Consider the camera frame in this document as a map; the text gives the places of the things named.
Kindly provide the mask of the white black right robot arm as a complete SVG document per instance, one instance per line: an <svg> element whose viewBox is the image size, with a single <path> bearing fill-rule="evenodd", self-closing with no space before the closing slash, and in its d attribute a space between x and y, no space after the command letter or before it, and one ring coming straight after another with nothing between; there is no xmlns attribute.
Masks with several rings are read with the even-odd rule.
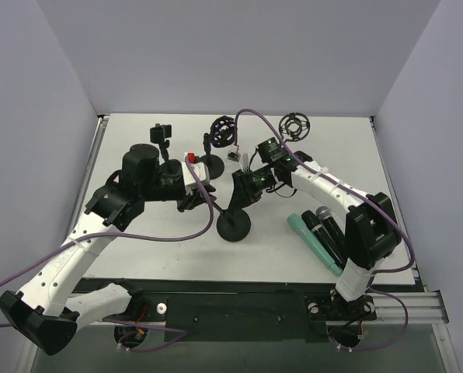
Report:
<svg viewBox="0 0 463 373"><path fill-rule="evenodd" d="M233 190L225 215L218 219L220 236L235 242L250 230L245 209L258 202L263 192L284 183L314 198L345 221L341 254L343 270L329 306L334 315L346 318L357 310L381 264L401 243L402 236L389 196L369 194L344 183L322 168L310 155L292 152L275 138L257 147L263 167L232 173Z"/></svg>

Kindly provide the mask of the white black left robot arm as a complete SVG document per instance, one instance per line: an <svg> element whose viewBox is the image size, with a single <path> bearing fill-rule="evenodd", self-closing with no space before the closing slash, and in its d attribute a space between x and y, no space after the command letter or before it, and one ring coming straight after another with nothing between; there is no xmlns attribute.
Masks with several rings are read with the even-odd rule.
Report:
<svg viewBox="0 0 463 373"><path fill-rule="evenodd" d="M120 169L97 189L57 253L18 291L0 296L0 310L11 326L51 356L63 350L77 331L113 317L131 321L148 310L143 292L126 280L72 297L78 282L148 202L175 201L179 211L211 205L208 167L192 154L173 164L159 161L159 150L136 144L124 154Z"/></svg>

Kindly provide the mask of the black handheld microphone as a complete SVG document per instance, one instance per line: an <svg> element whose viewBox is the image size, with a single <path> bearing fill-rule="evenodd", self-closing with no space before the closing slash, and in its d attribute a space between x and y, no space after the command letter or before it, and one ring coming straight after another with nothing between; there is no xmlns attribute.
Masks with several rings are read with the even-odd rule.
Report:
<svg viewBox="0 0 463 373"><path fill-rule="evenodd" d="M334 259L337 266L344 269L346 261L344 260L342 253L329 233L325 230L318 217L312 211L307 210L301 214L301 218L312 234L318 239L318 241L320 241L328 254Z"/></svg>

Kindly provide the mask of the black shock mount stand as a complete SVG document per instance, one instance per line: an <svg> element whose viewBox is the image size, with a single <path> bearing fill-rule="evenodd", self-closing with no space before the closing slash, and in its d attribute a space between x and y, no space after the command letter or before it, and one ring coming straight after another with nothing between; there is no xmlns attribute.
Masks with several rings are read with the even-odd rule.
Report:
<svg viewBox="0 0 463 373"><path fill-rule="evenodd" d="M229 116L221 116L213 121L208 132L204 133L203 146L204 155L199 160L207 166L210 179L220 177L224 170L224 161L211 153L212 148L226 148L235 143L236 123L235 119Z"/></svg>

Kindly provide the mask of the black round base stand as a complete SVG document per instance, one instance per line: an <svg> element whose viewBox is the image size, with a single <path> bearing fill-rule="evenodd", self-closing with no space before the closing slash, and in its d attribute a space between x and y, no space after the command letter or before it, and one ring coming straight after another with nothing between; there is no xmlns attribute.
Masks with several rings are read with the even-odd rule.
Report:
<svg viewBox="0 0 463 373"><path fill-rule="evenodd" d="M215 200L212 205L219 213L216 229L223 240L238 242L249 234L252 221L245 212L245 208L250 205L249 202L231 199L226 209L222 208Z"/></svg>

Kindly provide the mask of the grey head black microphone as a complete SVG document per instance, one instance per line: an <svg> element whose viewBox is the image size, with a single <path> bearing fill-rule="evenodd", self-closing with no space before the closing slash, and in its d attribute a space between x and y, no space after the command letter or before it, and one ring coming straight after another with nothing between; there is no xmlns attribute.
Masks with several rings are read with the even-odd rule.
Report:
<svg viewBox="0 0 463 373"><path fill-rule="evenodd" d="M335 218L332 216L332 211L326 206L321 206L315 213L325 230L336 244L340 256L346 260L346 255L344 253L345 235L337 224Z"/></svg>

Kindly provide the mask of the mint green microphone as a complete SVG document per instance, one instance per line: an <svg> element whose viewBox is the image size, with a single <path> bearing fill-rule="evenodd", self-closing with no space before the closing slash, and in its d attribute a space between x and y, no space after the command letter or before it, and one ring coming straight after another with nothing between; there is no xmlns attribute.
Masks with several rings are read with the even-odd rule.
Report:
<svg viewBox="0 0 463 373"><path fill-rule="evenodd" d="M290 214L287 217L287 223L291 230L298 235L310 251L317 257L317 259L328 268L333 274L339 276L342 274L341 268L336 264L336 261L325 250L324 246L308 229L308 226L298 214Z"/></svg>

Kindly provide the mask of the black tripod microphone stand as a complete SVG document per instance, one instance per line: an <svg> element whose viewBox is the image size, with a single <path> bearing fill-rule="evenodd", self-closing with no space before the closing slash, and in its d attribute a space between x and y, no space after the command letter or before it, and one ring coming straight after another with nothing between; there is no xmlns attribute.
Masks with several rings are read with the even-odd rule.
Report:
<svg viewBox="0 0 463 373"><path fill-rule="evenodd" d="M299 112L286 114L278 124L278 131L285 142L302 141L309 135L310 130L310 120Z"/></svg>

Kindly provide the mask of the black clip microphone stand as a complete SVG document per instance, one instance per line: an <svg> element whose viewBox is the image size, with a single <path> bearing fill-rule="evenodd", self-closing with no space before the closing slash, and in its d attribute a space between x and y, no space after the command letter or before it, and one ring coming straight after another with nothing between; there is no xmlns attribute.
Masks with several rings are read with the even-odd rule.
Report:
<svg viewBox="0 0 463 373"><path fill-rule="evenodd" d="M169 139L172 137L171 124L156 124L149 131L150 142L157 144L161 157L164 161L163 168L165 173L174 173L176 171L174 161L169 158Z"/></svg>

